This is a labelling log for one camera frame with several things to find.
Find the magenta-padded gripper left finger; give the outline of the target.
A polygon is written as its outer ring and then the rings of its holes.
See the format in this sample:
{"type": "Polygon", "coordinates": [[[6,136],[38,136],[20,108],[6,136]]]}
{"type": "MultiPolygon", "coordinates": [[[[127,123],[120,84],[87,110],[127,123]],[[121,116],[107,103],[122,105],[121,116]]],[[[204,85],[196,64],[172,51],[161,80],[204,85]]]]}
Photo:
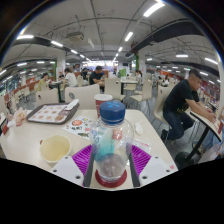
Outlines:
{"type": "Polygon", "coordinates": [[[51,169],[51,173],[79,186],[89,187],[92,179],[93,162],[92,147],[88,145],[73,156],[64,156],[51,169]]]}

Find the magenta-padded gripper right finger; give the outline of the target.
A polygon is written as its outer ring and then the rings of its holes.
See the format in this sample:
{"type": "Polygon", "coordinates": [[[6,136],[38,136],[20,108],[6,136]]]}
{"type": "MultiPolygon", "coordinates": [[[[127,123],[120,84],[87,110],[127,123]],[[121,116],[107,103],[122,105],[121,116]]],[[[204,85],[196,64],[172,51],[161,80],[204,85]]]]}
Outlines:
{"type": "Polygon", "coordinates": [[[134,187],[148,185],[178,171],[174,163],[167,164],[158,155],[150,155],[135,145],[132,146],[129,161],[134,187]]]}

